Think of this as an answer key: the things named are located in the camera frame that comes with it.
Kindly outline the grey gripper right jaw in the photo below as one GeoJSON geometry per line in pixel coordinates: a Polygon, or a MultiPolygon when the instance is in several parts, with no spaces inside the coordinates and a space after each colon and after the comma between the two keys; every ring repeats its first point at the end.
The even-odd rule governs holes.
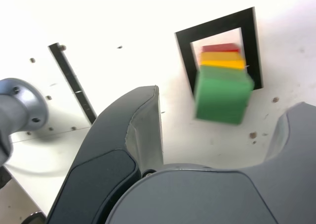
{"type": "Polygon", "coordinates": [[[217,170],[162,170],[133,185],[109,224],[313,224],[316,108],[299,103],[278,120],[266,160],[217,170]]]}

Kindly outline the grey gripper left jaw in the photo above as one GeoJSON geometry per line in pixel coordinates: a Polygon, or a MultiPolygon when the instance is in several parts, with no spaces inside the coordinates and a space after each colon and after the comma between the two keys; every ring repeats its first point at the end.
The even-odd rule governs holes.
{"type": "Polygon", "coordinates": [[[49,224],[103,224],[143,172],[163,165],[157,86],[109,105],[82,142],[47,216],[49,224]]]}

